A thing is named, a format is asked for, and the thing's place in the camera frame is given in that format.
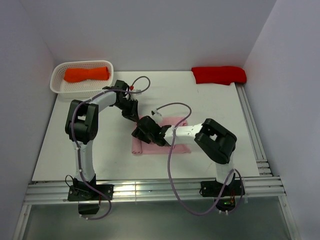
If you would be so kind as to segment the pink t shirt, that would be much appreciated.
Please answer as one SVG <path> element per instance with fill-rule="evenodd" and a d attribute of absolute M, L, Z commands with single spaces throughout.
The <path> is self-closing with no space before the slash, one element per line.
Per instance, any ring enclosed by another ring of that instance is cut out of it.
<path fill-rule="evenodd" d="M 172 116 L 164 117 L 159 125 L 175 125 L 181 121 L 183 117 Z M 132 138 L 131 142 L 131 153 L 133 155 L 167 155 L 170 151 L 169 146 L 158 146 L 155 143 L 145 143 L 135 137 Z M 189 154 L 191 153 L 190 148 L 186 144 L 175 144 L 172 150 L 173 154 Z"/>

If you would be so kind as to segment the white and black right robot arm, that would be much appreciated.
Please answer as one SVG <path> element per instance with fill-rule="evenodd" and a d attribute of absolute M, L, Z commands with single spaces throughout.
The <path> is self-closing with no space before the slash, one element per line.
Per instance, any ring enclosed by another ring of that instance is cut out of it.
<path fill-rule="evenodd" d="M 215 164 L 216 189 L 222 195 L 234 188 L 233 153 L 237 137 L 217 121 L 207 118 L 203 123 L 189 125 L 182 117 L 166 117 L 160 123 L 143 116 L 131 133 L 136 143 L 134 154 L 184 154 L 189 145 L 197 145 Z"/>

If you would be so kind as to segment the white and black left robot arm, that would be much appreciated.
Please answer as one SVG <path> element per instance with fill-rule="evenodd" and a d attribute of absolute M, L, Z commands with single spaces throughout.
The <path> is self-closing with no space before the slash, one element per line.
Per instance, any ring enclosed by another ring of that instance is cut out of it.
<path fill-rule="evenodd" d="M 138 122 L 138 101 L 132 97 L 134 86 L 117 80 L 114 86 L 104 87 L 86 100 L 72 100 L 69 106 L 65 132 L 72 141 L 76 154 L 76 173 L 69 186 L 70 202 L 96 200 L 102 192 L 97 187 L 93 166 L 93 141 L 98 134 L 99 113 L 108 107 L 117 107 L 122 116 Z"/>

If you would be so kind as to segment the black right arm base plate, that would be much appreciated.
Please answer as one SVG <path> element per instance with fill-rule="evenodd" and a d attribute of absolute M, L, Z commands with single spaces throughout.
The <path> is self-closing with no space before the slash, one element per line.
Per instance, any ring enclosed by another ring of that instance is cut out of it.
<path fill-rule="evenodd" d="M 220 191 L 223 187 L 222 183 L 214 181 L 201 181 L 200 182 L 200 195 L 203 197 L 214 197 L 217 198 L 220 194 Z M 232 195 L 241 196 L 245 194 L 245 189 L 242 186 L 240 180 L 234 180 L 231 184 L 226 185 L 221 194 L 221 197 L 231 197 Z"/>

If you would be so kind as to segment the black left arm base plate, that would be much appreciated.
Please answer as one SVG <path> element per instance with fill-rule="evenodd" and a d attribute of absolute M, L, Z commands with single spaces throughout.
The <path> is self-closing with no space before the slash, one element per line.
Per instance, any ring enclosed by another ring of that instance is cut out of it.
<path fill-rule="evenodd" d="M 114 185 L 112 184 L 98 184 L 94 188 L 100 193 L 104 194 L 109 200 L 113 198 Z M 67 200 L 69 202 L 78 201 L 98 201 L 105 198 L 100 193 L 92 190 L 86 185 L 71 186 L 69 188 Z"/>

